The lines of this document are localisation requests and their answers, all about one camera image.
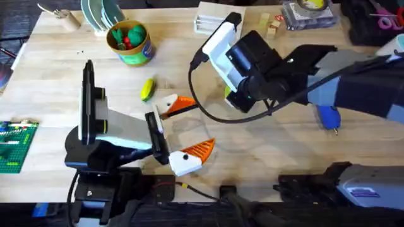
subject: orange gripper pad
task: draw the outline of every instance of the orange gripper pad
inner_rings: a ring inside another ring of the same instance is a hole
[[[171,105],[169,110],[166,112],[166,114],[169,114],[171,112],[180,110],[185,107],[189,107],[191,105],[195,105],[196,102],[193,98],[188,98],[185,96],[178,96],[177,100]]]
[[[202,160],[202,164],[207,161],[215,146],[215,138],[209,139],[205,142],[195,144],[189,148],[182,149],[181,151],[192,156],[196,156]]]

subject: black cable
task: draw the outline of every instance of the black cable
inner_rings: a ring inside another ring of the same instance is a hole
[[[199,195],[202,195],[203,197],[206,197],[206,198],[211,199],[211,200],[214,200],[214,201],[220,201],[219,198],[216,198],[216,197],[213,197],[213,196],[211,196],[211,195],[208,195],[208,194],[206,194],[206,193],[204,193],[204,192],[201,192],[200,190],[195,189],[194,187],[192,187],[192,186],[190,186],[190,185],[188,185],[188,184],[186,184],[186,183],[176,182],[175,184],[180,185],[180,186],[182,186],[182,187],[183,187],[183,185],[186,185],[186,188],[187,188],[187,189],[192,190],[193,192],[195,192],[195,193],[197,193],[197,194],[199,194]]]
[[[363,62],[357,62],[351,66],[345,67],[343,69],[338,70],[335,73],[332,73],[328,76],[326,76],[323,79],[320,79],[319,81],[315,82],[314,84],[308,86],[306,89],[303,89],[299,92],[297,92],[295,95],[289,97],[288,99],[286,99],[285,101],[283,101],[282,103],[279,103],[277,106],[271,108],[270,110],[264,111],[262,113],[259,113],[257,115],[254,115],[252,117],[246,117],[244,119],[235,119],[235,120],[228,120],[228,119],[220,119],[218,117],[213,116],[212,114],[210,114],[203,106],[202,104],[199,102],[198,98],[196,98],[196,94],[194,91],[194,86],[192,84],[192,72],[197,68],[197,64],[195,63],[196,61],[192,61],[189,71],[188,71],[188,83],[189,83],[189,89],[191,90],[191,94],[196,102],[196,104],[198,105],[199,109],[210,119],[220,122],[220,123],[224,123],[224,124],[241,124],[241,123],[246,123],[246,122],[251,122],[254,120],[258,120],[261,119],[267,115],[271,115],[273,112],[276,112],[277,110],[291,104],[292,102],[295,102],[296,100],[298,100],[300,97],[302,97],[303,95],[308,94],[310,91],[320,87],[321,85],[327,83],[328,81],[331,81],[332,79],[335,79],[339,76],[343,76],[346,74],[353,74],[353,73],[361,73],[363,71],[367,71],[370,69],[374,69],[375,67],[379,67],[379,66],[383,66],[386,64],[386,60],[388,59],[389,56],[382,56],[382,57],[378,57],[376,59],[371,59],[368,61],[363,61]]]
[[[74,177],[71,180],[71,184],[70,184],[70,188],[69,188],[69,192],[68,192],[68,199],[66,201],[66,219],[67,219],[69,227],[74,227],[74,224],[71,221],[71,196],[73,194],[73,188],[77,181],[78,174],[79,174],[79,172],[78,172],[78,170],[76,170],[76,173],[74,174]]]
[[[139,201],[138,205],[135,207],[135,209],[133,210],[133,213],[131,215],[131,219],[129,222],[132,222],[133,217],[138,213],[138,211],[140,210],[140,208],[145,205],[144,201]]]

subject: green lego baseplate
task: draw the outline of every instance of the green lego baseplate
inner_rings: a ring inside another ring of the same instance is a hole
[[[0,173],[21,171],[37,128],[38,123],[34,123],[26,127],[9,127],[0,132]]]

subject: wooden tabletop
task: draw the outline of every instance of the wooden tabletop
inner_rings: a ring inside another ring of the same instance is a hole
[[[242,34],[257,29],[261,13],[280,14],[280,6],[248,7]],[[87,59],[95,67],[95,84],[105,87],[109,108],[143,119],[151,111],[140,100],[147,78],[157,79],[153,100],[177,93],[189,96],[187,70],[196,50],[207,39],[195,34],[196,8],[124,10],[129,19],[143,22],[157,47],[147,65],[125,66],[96,37],[79,11],[73,14],[82,27],[67,33],[60,22],[42,13],[4,95],[0,119],[30,118],[40,122],[20,174],[0,175],[0,202],[63,202],[74,170],[64,165],[64,140],[77,125],[78,98]],[[287,32],[284,25],[271,47],[286,56],[302,44],[336,45],[373,53],[368,47],[352,47],[348,23],[333,28]],[[203,105],[222,118],[246,117],[223,101],[224,84],[209,63],[194,72],[194,84]],[[264,110],[256,105],[248,115]],[[340,109],[339,136],[322,130],[311,106],[291,104],[272,117],[248,124],[226,125],[208,119],[199,110],[165,120],[165,136],[172,151],[216,138],[215,149],[202,169],[178,178],[200,190],[217,195],[218,186],[233,183],[241,195],[260,201],[279,201],[272,190],[280,173],[322,172],[334,161],[363,165],[404,165],[404,125],[364,113]],[[171,173],[153,158],[129,164],[144,173]],[[205,201],[178,188],[176,201]]]

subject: pink scissors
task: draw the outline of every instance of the pink scissors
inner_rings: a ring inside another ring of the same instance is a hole
[[[387,30],[392,28],[393,30],[402,30],[404,28],[404,26],[401,26],[398,21],[397,18],[392,18],[392,17],[388,17],[388,15],[394,15],[392,13],[390,13],[389,11],[387,11],[387,9],[384,9],[379,3],[377,3],[375,0],[369,0],[372,5],[376,8],[376,12],[379,15],[386,15],[386,16],[382,16],[380,17],[379,21],[377,22],[379,27],[383,30]]]

